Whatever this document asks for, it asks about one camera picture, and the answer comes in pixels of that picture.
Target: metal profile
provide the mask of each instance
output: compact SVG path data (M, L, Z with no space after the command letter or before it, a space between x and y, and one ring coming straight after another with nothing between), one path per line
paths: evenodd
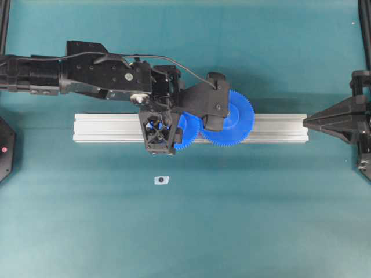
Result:
M254 128L242 143L305 143L307 114L256 114ZM75 142L142 142L138 114L75 114ZM201 135L195 143L207 143Z

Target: blue plastic gear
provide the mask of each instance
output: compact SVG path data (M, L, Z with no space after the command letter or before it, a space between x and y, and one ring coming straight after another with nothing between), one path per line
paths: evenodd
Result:
M184 149L192 144L199 133L200 122L196 116L184 112L180 115L178 127L183 129L183 138L181 144L174 144L176 150Z
M200 129L204 138L222 147L242 142L250 134L255 122L250 101L234 90L230 90L229 95L229 114L223 121L222 131L205 130L202 122Z

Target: wire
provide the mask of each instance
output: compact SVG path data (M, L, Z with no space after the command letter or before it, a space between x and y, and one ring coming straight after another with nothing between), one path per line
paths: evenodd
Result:
M178 67L184 69L185 71L187 71L189 74L193 75L194 77L196 77L200 81L202 81L202 82L204 82L206 84L209 84L215 90L217 89L212 82L207 81L206 79L202 78L201 76L199 76L196 73L194 73L193 71L191 71L186 66L178 63L177 61L175 61L175 60L173 60L173 59L171 59L169 57L160 56L160 55L148 55L148 54L135 54L135 55L119 54L119 55L121 55L122 57L126 57L126 58L154 58L154 59L161 59L161 60L169 61L169 62L173 63L174 65L177 65Z
M32 58L32 57L23 57L23 56L15 56L15 57L12 57L10 58L11 59L14 59L14 60L24 60L24 61L44 61L44 62L47 62L47 61L61 61L61 60L67 60L67 59L70 59L70 58L75 58L75 57L78 57L78 56L81 56L81 55L86 55L86 54L101 54L101 55L107 55L109 53L104 53L104 52L95 52L95 51L85 51L85 52L80 52L80 53L76 53L76 54L72 54L72 55L66 55L66 56L62 56L62 57L55 57L55 58ZM161 59L161 60L166 60L166 61L169 61L171 63L173 63L174 65L177 65L178 67L184 69L185 71L187 71L189 74L193 75L194 77L196 77L197 79L199 79L200 81L206 83L206 84L209 84L212 88L214 88L215 90L217 89L216 86L210 82L210 81L207 81L206 79L202 78L201 76L197 75L196 73L194 73L193 71L191 71L189 68L187 68L186 66L178 63L177 61L169 58L169 57L166 57L166 56L160 56L160 55L149 55L149 54L134 54L134 55L129 55L129 54L118 54L122 57L126 57L126 58L154 58L154 59ZM0 63L0 67L3 67L4 65L6 65L8 63L8 61L5 61L5 62L2 62Z
M55 58L32 58L32 57L24 57L24 56L15 56L9 58L9 60L14 59L14 60L24 60L24 61L41 61L41 62L51 62L51 61L61 61L61 60L67 60L70 58L75 58L78 56L86 55L86 54L102 54L106 55L104 52L97 52L97 51L85 51L85 52L80 52L72 55L67 55L67 56L62 56L62 57L55 57ZM0 67L6 65L8 61L2 62L0 64Z

